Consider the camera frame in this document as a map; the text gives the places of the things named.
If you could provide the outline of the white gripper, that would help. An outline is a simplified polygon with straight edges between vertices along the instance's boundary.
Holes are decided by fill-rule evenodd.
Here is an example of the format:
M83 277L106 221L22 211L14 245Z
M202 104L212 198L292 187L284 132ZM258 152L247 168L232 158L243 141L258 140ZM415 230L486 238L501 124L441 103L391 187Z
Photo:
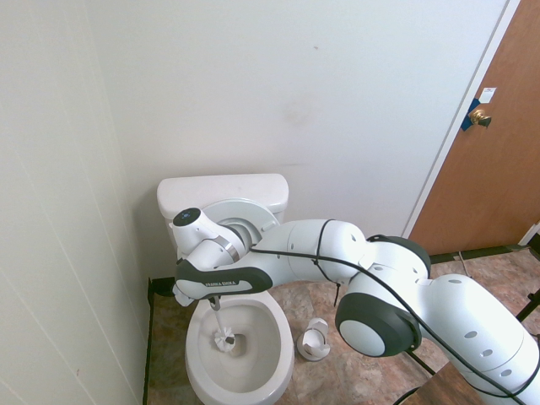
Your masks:
M209 304L211 308L214 311L219 311L221 308L220 304L220 297L219 296L212 296L212 294L206 289L202 287L179 287L178 285L173 286L173 294L175 296L175 300L181 305L181 306L189 306L193 301L196 300L205 300L209 297Z

